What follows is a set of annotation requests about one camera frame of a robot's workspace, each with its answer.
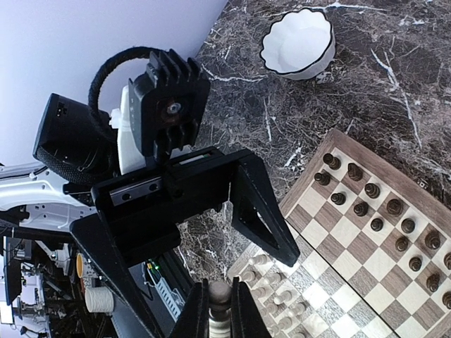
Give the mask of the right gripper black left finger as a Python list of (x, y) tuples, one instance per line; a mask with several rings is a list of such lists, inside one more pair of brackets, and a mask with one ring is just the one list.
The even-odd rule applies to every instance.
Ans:
[(209, 337), (209, 281), (194, 284), (170, 338)]

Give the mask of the white pawn column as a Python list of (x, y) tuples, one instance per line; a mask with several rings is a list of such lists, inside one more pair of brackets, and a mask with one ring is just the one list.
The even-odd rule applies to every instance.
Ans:
[(255, 281), (256, 277), (257, 277), (256, 273), (252, 270), (246, 270), (241, 275), (241, 279), (244, 282), (253, 282)]

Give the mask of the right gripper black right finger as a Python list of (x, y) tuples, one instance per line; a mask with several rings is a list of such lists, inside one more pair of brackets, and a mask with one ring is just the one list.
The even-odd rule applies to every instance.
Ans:
[(249, 287), (238, 277), (233, 278), (230, 305), (231, 337), (271, 338)]

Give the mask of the white rook corner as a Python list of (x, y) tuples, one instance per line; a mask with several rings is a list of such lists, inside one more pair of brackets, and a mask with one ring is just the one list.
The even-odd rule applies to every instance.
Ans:
[(271, 262), (271, 258), (266, 254), (260, 254), (254, 257), (251, 257), (248, 260), (250, 265), (265, 265)]

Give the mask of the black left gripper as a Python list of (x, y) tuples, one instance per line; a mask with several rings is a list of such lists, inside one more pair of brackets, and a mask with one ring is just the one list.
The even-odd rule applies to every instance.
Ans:
[(148, 337), (163, 337), (128, 270), (180, 244), (179, 223), (229, 200), (232, 226), (277, 261), (292, 267), (299, 248), (279, 209), (263, 160), (248, 149), (215, 147), (172, 158), (155, 169), (93, 186), (97, 215), (73, 221), (81, 251), (129, 307)]

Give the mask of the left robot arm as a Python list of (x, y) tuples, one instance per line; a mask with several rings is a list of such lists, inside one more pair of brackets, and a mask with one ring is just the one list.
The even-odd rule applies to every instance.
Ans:
[(293, 266), (299, 249), (257, 155), (210, 147), (171, 157), (195, 143), (208, 85), (129, 93), (129, 145), (96, 110), (94, 94), (88, 104), (52, 94), (34, 156), (43, 171), (64, 180), (58, 202), (91, 196), (95, 212), (73, 221), (70, 234), (140, 325), (161, 337), (128, 269), (178, 246), (178, 224), (231, 202), (233, 227), (266, 253)]

